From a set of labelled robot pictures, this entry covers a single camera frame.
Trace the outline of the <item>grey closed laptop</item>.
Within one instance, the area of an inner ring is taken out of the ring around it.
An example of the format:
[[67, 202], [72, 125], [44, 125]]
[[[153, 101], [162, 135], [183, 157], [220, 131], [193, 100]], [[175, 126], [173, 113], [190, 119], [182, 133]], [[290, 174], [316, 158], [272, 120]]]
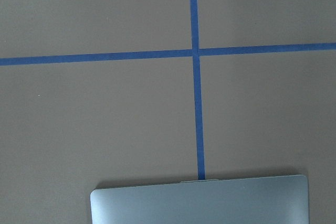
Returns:
[[95, 189], [93, 223], [309, 223], [304, 175]]

